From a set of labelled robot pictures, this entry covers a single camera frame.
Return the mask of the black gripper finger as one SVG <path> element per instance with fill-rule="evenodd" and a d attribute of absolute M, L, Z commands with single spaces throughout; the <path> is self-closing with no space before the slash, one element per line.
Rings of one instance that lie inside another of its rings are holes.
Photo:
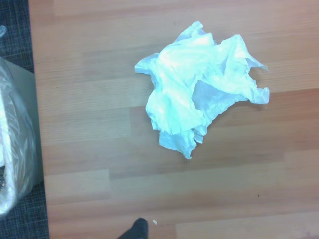
<path fill-rule="evenodd" d="M 119 239 L 148 239 L 149 226 L 143 218 L 138 218 L 130 229 L 124 232 Z"/>

